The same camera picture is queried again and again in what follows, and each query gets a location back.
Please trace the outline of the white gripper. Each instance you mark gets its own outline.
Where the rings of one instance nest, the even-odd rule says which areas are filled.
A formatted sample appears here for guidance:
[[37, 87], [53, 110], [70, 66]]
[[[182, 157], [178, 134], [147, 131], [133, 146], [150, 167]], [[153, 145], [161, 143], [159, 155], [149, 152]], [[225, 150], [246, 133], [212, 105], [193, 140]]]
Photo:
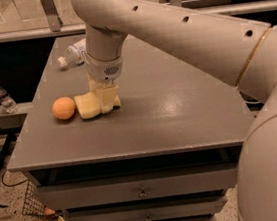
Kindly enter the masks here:
[[100, 112], [109, 113], [114, 106], [119, 106], [118, 90], [116, 84], [103, 86], [102, 83], [116, 80], [122, 73], [123, 56], [111, 61], [99, 61], [83, 52], [84, 65], [86, 66], [88, 86], [91, 91], [96, 90]]

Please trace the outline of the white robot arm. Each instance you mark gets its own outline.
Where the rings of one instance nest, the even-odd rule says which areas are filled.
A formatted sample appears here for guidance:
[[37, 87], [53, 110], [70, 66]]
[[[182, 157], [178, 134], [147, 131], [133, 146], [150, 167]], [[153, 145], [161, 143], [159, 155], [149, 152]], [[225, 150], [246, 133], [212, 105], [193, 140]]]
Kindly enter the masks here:
[[277, 221], [277, 26], [144, 0], [71, 0], [86, 24], [86, 65], [115, 79], [127, 35], [262, 101], [238, 165], [239, 221]]

